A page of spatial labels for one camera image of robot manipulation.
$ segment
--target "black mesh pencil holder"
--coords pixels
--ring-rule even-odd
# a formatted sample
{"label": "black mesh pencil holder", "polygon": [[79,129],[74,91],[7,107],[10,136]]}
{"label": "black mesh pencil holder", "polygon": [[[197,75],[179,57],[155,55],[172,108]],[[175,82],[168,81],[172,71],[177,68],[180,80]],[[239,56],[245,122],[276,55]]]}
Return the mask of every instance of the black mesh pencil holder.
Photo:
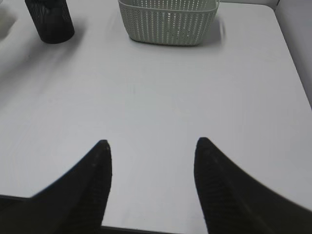
{"label": "black mesh pencil holder", "polygon": [[25,0],[38,34],[46,43],[61,43],[74,33],[66,0]]}

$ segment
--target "white wall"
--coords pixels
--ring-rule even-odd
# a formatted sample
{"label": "white wall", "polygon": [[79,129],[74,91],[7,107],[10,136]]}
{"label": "white wall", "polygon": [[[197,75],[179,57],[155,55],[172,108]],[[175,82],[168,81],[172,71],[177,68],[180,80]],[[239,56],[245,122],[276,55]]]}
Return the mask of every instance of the white wall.
{"label": "white wall", "polygon": [[221,0],[223,2],[239,2],[239,3],[250,3],[250,4],[261,4],[275,9],[278,0]]}
{"label": "white wall", "polygon": [[312,0],[281,0],[276,17],[312,105]]}

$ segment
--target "perforated basket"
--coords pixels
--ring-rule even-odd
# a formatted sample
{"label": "perforated basket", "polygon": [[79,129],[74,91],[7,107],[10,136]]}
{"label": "perforated basket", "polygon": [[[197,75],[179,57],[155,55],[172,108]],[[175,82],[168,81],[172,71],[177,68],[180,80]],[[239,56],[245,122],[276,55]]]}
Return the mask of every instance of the perforated basket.
{"label": "perforated basket", "polygon": [[167,45],[197,45],[220,0],[118,0],[130,38]]}

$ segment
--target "white table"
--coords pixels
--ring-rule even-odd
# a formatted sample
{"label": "white table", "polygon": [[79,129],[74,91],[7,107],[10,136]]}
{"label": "white table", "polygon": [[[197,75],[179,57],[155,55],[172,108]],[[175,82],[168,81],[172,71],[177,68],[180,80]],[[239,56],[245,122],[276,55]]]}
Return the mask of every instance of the white table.
{"label": "white table", "polygon": [[203,234],[195,144],[312,209],[312,112],[273,11],[222,3],[198,47],[131,41],[117,1],[68,0],[70,41],[40,43],[20,0],[0,43],[0,194],[32,196],[100,139],[113,154],[104,225]]}

